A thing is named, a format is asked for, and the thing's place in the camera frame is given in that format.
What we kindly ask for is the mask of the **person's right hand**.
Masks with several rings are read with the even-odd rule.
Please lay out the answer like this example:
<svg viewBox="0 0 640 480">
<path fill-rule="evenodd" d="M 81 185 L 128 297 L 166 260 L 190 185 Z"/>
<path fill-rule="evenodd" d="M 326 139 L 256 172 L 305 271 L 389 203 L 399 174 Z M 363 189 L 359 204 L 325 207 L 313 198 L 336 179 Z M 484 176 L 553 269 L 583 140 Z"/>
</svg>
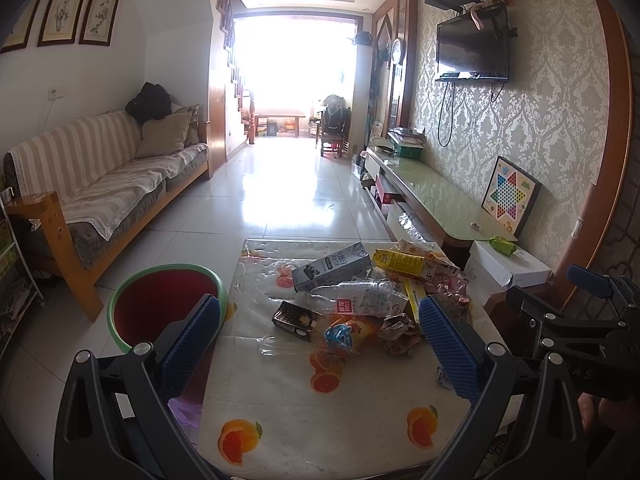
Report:
<svg viewBox="0 0 640 480">
<path fill-rule="evenodd" d="M 639 432 L 639 407 L 634 401 L 614 402 L 582 393 L 578 398 L 578 408 L 585 431 L 600 420 L 604 426 L 623 434 Z"/>
</svg>

